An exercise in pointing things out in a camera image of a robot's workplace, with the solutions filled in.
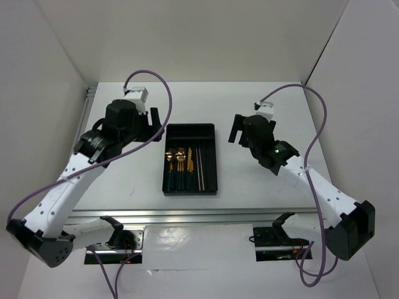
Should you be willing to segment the gold spoon green handle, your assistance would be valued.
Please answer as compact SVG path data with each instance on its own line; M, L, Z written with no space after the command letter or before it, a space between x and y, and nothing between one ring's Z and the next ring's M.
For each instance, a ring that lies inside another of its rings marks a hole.
M175 149L169 149L166 154L166 160L168 162L168 179L167 179L167 191L171 191L173 189L173 180L174 180L174 170L173 165L176 158Z

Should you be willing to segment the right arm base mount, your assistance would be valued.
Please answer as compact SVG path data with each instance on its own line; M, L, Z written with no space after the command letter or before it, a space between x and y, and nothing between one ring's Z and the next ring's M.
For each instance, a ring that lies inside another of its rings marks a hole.
M257 262L295 260L309 246L309 241L284 237L272 227L254 227L248 241L255 246Z

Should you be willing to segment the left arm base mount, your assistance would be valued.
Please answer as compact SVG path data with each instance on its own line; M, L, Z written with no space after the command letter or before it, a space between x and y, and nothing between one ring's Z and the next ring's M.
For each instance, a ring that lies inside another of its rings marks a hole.
M104 265L120 265L126 260L127 264L141 264L144 236L144 227L127 226L117 245L97 243L92 249Z

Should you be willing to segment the gold fork green handle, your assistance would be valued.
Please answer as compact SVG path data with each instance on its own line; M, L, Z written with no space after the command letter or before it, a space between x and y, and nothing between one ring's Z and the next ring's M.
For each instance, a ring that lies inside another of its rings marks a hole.
M184 172L184 162L185 162L185 149L184 148L178 148L177 155L176 155L178 164L177 164L177 183L176 183L176 188L177 190L181 190L182 187L182 175Z

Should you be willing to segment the metal chopstick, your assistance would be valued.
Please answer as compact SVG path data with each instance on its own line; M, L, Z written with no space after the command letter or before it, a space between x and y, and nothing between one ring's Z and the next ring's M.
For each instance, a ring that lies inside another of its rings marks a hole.
M202 191L202 181L201 181L201 166L200 166L200 157L198 148L196 147L196 167L197 167L197 176L198 176L198 190Z
M200 148L200 159L201 159L201 175L202 175L202 189L203 192L206 190L206 159L205 159L205 152L203 148Z

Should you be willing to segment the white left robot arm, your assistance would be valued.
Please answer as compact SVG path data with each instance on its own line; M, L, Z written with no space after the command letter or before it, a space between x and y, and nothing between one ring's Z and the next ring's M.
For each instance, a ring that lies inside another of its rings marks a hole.
M116 249L127 236L123 224L110 216L66 225L86 190L124 147L131 142L146 145L161 139L157 108L145 108L147 89L133 87L124 94L122 99L109 103L105 116L80 137L59 177L61 183L52 187L27 216L7 224L11 236L50 268L59 266L77 249L95 244Z

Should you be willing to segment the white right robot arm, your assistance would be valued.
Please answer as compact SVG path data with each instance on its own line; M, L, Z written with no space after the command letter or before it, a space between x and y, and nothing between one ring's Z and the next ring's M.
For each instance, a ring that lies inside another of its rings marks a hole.
M375 234L375 207L338 190L288 142L274 137L271 103L260 104L251 116L235 115L228 141L249 148L254 159L309 199L318 199L321 217L286 212L273 223L278 244L291 239L321 241L338 259L350 260Z

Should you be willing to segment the gold knife green handle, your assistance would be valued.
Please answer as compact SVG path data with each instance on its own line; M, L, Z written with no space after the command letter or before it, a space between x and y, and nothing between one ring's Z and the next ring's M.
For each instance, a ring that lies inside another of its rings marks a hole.
M188 170L188 178L187 178L187 188L190 191L192 187L192 180L193 180L193 150L189 147L188 148L188 164L187 164L187 170Z

